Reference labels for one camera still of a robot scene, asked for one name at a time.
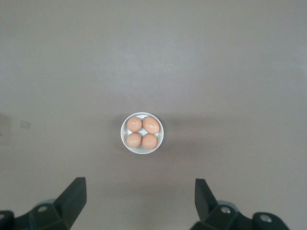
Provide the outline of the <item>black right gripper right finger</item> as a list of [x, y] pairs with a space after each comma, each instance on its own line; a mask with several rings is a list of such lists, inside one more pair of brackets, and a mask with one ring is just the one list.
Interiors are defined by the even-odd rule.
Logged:
[[195, 207], [200, 221], [192, 230], [287, 230], [276, 215], [257, 212], [252, 218], [242, 215], [230, 203], [219, 203], [204, 179], [195, 180]]

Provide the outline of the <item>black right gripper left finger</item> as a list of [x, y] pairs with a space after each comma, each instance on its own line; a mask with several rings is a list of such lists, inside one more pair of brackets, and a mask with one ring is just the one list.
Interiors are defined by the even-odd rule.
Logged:
[[2, 230], [69, 230], [87, 201], [86, 179], [77, 177], [53, 202], [35, 206], [16, 217], [10, 210], [0, 212]]

